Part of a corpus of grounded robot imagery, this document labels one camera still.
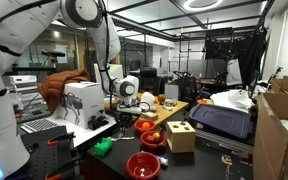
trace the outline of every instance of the ceiling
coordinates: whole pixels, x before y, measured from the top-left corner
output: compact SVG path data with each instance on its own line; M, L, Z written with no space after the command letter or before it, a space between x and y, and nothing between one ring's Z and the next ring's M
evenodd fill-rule
M220 28L233 28L237 36L250 34L264 23L275 0L223 0L215 8L197 12L186 10L183 7L185 2L186 0L106 0L106 6L119 32L135 31L131 35L144 33L178 41L180 32L183 35L181 38L198 39L203 38L201 32L205 34L208 30ZM195 0L191 6L205 6L214 2L216 0Z

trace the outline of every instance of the red bowl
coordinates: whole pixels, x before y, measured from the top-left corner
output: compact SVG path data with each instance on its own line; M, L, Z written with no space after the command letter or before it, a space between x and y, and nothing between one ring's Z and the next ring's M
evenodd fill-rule
M141 135L141 141L142 143L148 147L149 149L157 149L165 145L166 143L166 137L164 134L160 134L160 139L158 143L152 142L147 139L148 136L153 136L154 133L157 131L147 131Z
M153 154L139 152L127 160L126 172L134 179L152 179L158 175L160 166L160 161Z
M148 129L143 129L142 128L142 125L143 123L145 122L148 122L150 124L150 128ZM154 128L155 128L155 123L151 120L139 120L139 121L136 121L135 124L134 124L134 127L135 129L137 129L140 133L144 133L144 132L147 132L147 131L152 131Z

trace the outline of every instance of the keyboard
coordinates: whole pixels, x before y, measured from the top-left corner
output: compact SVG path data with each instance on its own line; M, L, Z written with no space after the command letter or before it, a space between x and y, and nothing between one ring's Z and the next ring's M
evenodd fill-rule
M36 119L50 117L51 115L52 114L48 110L39 109L39 110L33 111L30 114L22 115L21 118L16 118L16 121L18 123L26 123L26 122L34 121Z
M31 131L38 132L38 131L51 129L53 127L57 127L59 125L47 119L40 119L40 120L23 123L22 126L24 126L25 128Z

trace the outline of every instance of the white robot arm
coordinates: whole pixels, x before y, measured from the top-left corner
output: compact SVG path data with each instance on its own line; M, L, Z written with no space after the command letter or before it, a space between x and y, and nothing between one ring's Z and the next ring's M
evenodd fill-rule
M122 97L125 105L134 105L132 102L136 99L138 79L128 76L116 80L107 71L109 60L120 51L120 42L112 19L105 14L102 2L0 0L0 179L18 170L29 159L16 131L13 107L6 94L1 74L4 74L25 48L56 19L70 27L86 27L89 30L97 50L103 89ZM133 112L140 113L140 109L135 108Z

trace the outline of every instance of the office chair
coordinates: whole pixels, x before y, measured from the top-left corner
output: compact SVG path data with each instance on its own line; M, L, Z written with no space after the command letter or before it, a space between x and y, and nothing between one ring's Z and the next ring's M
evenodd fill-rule
M140 70L140 77L139 77L139 91L152 91L154 96L160 94L162 84L162 78L157 76L156 68L152 67L143 67Z
M197 86L195 77L185 77L175 80L179 90L179 100L189 103L189 107L186 109L189 111L196 105L196 98L198 97Z

